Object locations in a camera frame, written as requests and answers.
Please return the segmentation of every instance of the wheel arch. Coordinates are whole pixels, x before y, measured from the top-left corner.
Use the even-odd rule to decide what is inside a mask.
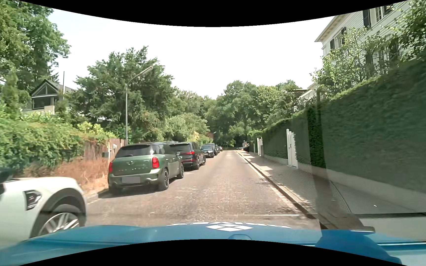
[[[86,205],[85,200],[83,199],[83,195],[73,188],[64,188],[57,191],[53,194],[44,204],[42,209],[39,212],[41,213],[49,213],[56,206],[61,204],[70,204],[80,209],[81,214],[85,217],[86,220]]]

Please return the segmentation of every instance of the alloy wheel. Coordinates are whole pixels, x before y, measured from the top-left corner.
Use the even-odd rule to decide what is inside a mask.
[[[47,220],[38,236],[79,227],[78,217],[72,213],[60,213]]]

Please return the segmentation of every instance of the gable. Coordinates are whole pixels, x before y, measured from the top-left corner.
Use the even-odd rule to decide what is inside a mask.
[[[35,88],[31,96],[51,95],[57,93],[58,88],[56,88],[52,83],[45,80],[37,88]]]

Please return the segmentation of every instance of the road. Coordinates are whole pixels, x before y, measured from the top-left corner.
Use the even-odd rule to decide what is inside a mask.
[[[199,170],[186,171],[169,189],[125,190],[88,200],[91,225],[158,226],[182,222],[228,221],[319,229],[235,150],[208,158]]]

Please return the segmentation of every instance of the gate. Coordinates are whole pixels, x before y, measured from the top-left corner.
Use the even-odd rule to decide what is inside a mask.
[[[287,133],[287,159],[288,165],[298,168],[299,162],[297,160],[297,152],[295,151],[295,133],[288,130]]]

